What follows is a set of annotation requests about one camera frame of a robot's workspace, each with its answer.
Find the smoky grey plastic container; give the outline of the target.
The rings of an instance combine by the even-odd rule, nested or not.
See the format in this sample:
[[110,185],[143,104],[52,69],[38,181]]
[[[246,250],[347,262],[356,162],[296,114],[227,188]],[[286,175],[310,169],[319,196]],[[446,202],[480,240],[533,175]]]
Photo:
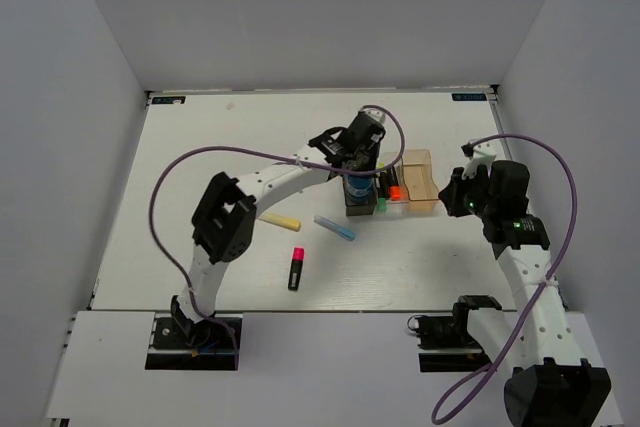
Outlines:
[[342,180],[345,215],[371,216],[377,205],[376,175],[344,175]]

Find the amber plastic container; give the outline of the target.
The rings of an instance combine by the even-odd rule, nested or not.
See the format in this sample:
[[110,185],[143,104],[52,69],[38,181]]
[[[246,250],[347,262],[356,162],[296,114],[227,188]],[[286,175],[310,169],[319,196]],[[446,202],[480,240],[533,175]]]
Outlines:
[[414,214],[431,214],[439,202],[439,189],[433,179],[432,159],[428,149],[404,152],[402,179],[407,194],[407,210]]

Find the clear plastic container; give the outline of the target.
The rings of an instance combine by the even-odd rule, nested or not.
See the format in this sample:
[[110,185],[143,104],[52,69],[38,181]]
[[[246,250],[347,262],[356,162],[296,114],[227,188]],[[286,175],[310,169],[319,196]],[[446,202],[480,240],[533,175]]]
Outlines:
[[395,164],[396,152],[383,152],[377,163],[381,172],[374,178],[377,203],[374,215],[377,217],[400,218],[408,212],[408,193],[402,178],[402,161]]

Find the pastel blue highlighter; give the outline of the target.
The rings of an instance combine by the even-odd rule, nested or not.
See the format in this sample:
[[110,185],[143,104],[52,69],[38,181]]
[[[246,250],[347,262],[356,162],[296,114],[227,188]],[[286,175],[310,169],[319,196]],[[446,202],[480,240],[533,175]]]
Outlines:
[[327,219],[327,218],[325,218],[323,216],[315,215],[314,216],[314,222],[317,225],[319,225],[319,226],[321,226],[321,227],[323,227],[323,228],[335,233],[336,235],[340,236],[341,238],[343,238],[343,239],[345,239],[345,240],[347,240],[349,242],[352,242],[352,241],[354,241],[356,239],[356,234],[355,234],[354,231],[352,231],[351,229],[349,229],[347,227],[344,227],[344,226],[342,226],[342,225],[340,225],[340,224],[338,224],[336,222],[333,222],[333,221],[331,221],[331,220],[329,220],[329,219]]

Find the left blue corner label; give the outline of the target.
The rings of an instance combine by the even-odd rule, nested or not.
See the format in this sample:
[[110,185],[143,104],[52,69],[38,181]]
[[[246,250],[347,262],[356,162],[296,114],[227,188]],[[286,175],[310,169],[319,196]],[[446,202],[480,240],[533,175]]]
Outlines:
[[185,102],[185,96],[155,96],[151,99],[152,105],[181,105]]

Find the right blue corner label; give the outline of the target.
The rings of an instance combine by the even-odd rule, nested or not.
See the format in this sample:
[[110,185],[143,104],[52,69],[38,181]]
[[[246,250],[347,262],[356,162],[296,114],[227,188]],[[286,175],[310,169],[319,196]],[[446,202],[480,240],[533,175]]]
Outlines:
[[451,97],[454,102],[486,102],[487,101],[487,96],[485,93],[471,93],[471,92],[452,93]]

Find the pastel yellow highlighter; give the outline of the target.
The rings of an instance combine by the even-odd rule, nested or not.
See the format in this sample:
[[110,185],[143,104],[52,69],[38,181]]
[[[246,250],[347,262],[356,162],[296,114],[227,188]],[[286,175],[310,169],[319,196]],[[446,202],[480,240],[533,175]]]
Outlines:
[[299,232],[302,226],[300,220],[274,213],[264,213],[259,217],[259,220],[293,232]]

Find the blue corner label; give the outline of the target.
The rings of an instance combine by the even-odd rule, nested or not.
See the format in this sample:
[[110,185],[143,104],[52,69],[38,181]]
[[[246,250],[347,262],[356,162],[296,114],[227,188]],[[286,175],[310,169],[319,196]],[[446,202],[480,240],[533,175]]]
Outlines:
[[152,105],[181,105],[185,102],[185,96],[155,96],[151,99]]
[[452,93],[451,97],[454,102],[486,102],[487,101],[487,96],[485,93],[471,93],[471,92]]

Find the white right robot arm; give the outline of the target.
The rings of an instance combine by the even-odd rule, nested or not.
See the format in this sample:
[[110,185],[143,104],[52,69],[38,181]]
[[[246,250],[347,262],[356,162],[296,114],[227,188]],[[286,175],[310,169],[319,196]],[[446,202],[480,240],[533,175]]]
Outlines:
[[512,425],[591,426],[611,380],[605,368],[591,364],[569,326],[546,229],[528,211],[529,179],[525,165],[497,160],[455,168],[439,194],[450,216],[482,221],[519,314],[510,325],[494,299],[463,298],[452,335],[466,346],[479,343],[491,370],[503,377]]

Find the pink cap black highlighter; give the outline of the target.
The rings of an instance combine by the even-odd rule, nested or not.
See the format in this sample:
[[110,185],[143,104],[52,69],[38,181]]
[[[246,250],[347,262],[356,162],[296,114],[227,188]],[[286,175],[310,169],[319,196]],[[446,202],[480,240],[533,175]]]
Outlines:
[[299,288],[304,256],[305,250],[302,247],[295,247],[293,249],[287,285],[289,291],[297,291]]

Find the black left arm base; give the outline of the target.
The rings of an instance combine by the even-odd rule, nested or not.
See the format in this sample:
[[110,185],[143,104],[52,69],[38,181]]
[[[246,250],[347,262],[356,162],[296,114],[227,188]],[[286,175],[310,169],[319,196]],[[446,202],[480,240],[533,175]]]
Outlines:
[[205,322],[204,330],[190,341],[171,317],[154,319],[145,361],[147,371],[235,371],[238,365],[224,327]]

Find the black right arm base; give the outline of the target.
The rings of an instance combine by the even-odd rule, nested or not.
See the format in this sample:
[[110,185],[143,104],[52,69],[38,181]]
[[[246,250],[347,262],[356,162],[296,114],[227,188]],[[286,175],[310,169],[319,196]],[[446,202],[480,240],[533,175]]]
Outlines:
[[478,342],[456,331],[452,316],[413,315],[407,330],[418,340],[421,373],[471,373],[490,363]]

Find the orange cap black highlighter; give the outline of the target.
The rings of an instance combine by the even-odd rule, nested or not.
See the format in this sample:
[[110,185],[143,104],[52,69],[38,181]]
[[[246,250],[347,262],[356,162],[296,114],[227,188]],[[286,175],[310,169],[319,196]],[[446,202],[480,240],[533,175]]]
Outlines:
[[396,169],[391,166],[387,169],[387,175],[389,177],[389,194],[392,201],[400,201],[402,199],[402,191],[399,184]]

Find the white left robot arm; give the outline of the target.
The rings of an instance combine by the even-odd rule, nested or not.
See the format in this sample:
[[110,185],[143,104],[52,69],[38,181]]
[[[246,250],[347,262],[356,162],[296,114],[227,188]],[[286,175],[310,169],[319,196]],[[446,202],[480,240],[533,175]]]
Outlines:
[[308,187],[377,165],[385,136],[386,113],[361,108],[348,127],[334,127],[312,138],[289,157],[239,177],[224,172],[209,182],[194,214],[189,282],[171,301],[177,334],[199,346],[211,334],[216,297],[229,264],[250,247],[258,217]]

